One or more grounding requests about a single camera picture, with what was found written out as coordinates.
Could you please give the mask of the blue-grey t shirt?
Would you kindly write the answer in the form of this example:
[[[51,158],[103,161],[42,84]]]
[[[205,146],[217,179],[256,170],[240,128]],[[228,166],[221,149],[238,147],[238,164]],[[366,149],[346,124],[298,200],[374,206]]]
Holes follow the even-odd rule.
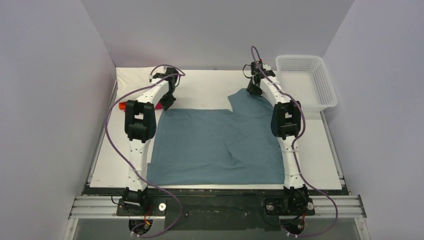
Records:
[[[278,185],[283,156],[272,134],[272,105],[246,90],[231,109],[169,109],[159,118],[146,178],[170,185]]]

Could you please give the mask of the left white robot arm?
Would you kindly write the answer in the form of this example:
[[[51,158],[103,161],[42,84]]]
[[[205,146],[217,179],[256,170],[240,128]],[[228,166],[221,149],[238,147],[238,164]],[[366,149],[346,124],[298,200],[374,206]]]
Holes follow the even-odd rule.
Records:
[[[121,198],[123,209],[145,215],[151,209],[148,198],[147,160],[149,145],[157,131],[156,106],[168,110],[176,101],[174,92],[181,73],[167,66],[164,73],[149,75],[151,85],[135,100],[125,104],[124,132],[129,140],[129,173]]]

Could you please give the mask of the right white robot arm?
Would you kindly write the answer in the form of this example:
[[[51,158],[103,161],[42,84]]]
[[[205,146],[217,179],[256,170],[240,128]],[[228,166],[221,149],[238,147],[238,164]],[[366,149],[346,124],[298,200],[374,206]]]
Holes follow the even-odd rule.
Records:
[[[266,98],[273,107],[270,128],[278,140],[283,158],[283,197],[281,200],[267,202],[266,212],[299,218],[306,213],[309,202],[308,188],[301,177],[297,159],[296,139],[301,133],[303,121],[300,103],[283,92],[275,73],[261,60],[253,61],[247,66],[250,68],[250,76],[246,90],[252,96]]]

